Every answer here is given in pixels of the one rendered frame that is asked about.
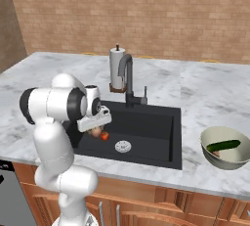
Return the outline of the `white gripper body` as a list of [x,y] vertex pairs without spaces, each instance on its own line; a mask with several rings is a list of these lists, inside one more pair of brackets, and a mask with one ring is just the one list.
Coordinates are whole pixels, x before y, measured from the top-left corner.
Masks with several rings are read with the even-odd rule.
[[91,130],[95,127],[104,126],[112,122],[109,108],[101,108],[95,116],[84,116],[77,121],[77,127],[80,132]]

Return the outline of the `silver sink drain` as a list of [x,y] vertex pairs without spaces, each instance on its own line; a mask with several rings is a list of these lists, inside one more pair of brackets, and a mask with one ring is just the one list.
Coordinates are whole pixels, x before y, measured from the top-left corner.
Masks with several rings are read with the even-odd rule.
[[131,149],[132,149],[131,143],[125,140],[118,141],[115,144],[115,150],[118,153],[128,153]]

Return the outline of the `black sink basin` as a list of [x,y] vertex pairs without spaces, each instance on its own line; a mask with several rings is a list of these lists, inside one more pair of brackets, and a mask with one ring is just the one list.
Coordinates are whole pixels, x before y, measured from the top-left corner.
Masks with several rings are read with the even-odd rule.
[[[66,121],[63,127],[77,155],[182,169],[181,109],[151,105],[127,108],[124,103],[102,101],[109,108],[112,122],[104,127],[104,141],[88,132],[79,132],[77,124]],[[131,143],[128,153],[118,153],[115,144]]]

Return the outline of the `pale green bowl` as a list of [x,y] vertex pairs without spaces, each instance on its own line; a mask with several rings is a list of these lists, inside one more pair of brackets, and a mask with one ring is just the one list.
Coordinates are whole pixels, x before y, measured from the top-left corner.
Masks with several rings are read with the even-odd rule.
[[[239,140],[241,144],[237,148],[220,151],[219,158],[206,149],[209,144],[226,140]],[[250,160],[250,139],[235,129],[225,126],[209,127],[201,133],[200,143],[203,155],[218,168],[234,170]]]

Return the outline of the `tan round fruit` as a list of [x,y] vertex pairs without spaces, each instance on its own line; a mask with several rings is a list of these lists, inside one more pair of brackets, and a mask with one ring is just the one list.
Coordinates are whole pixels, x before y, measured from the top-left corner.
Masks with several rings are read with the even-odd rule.
[[93,137],[99,137],[102,134],[102,129],[100,127],[96,127],[89,130],[88,133]]

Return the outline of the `dark grey tap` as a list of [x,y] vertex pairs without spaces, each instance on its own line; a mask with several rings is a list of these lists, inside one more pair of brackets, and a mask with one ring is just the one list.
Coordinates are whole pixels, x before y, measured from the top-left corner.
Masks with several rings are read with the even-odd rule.
[[133,59],[130,54],[123,56],[118,66],[118,76],[127,76],[126,107],[133,108],[135,105],[146,105],[147,96],[135,97],[133,91]]

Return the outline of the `white paper towel roll holder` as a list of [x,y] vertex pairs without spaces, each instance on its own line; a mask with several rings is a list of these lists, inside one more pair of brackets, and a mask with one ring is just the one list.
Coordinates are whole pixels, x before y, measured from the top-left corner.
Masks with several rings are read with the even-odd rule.
[[118,75],[120,60],[125,55],[125,50],[116,44],[109,50],[110,83],[109,90],[114,93],[124,93],[126,91],[126,80],[124,76]]

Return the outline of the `wooden cupboard door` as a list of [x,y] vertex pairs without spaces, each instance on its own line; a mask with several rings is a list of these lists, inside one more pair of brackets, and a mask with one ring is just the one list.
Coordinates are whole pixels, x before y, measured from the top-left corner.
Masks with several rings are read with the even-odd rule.
[[58,195],[33,195],[38,226],[52,226],[61,215]]
[[122,211],[120,226],[196,226],[183,219],[152,212]]
[[250,226],[250,202],[235,201],[229,210],[227,221]]

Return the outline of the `grey dishwasher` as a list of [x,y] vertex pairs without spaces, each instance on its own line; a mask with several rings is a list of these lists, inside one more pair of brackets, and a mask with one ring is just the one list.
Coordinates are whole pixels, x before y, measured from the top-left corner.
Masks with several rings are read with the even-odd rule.
[[37,226],[13,164],[1,159],[0,226]]

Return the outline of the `green cucumber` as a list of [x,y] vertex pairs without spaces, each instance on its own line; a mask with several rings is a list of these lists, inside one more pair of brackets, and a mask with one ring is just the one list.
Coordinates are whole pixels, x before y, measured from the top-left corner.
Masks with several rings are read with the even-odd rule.
[[241,142],[239,140],[226,140],[226,141],[221,141],[221,142],[209,144],[206,147],[206,149],[210,153],[219,152],[219,151],[223,151],[223,150],[237,148],[240,144],[241,144]]

